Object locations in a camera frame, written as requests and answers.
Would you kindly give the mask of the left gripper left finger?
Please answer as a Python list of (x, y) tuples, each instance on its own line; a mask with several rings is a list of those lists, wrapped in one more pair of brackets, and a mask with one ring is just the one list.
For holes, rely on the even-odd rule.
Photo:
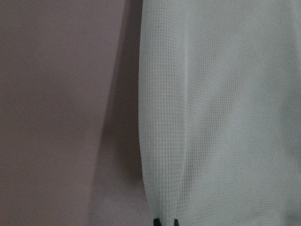
[(153, 220), (153, 226), (161, 226), (161, 222), (160, 222), (160, 219), (159, 218), (155, 218)]

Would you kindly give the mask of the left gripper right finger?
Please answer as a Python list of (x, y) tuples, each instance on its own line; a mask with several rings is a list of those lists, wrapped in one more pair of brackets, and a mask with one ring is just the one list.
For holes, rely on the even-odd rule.
[(177, 219), (174, 220), (174, 226), (179, 226), (179, 222)]

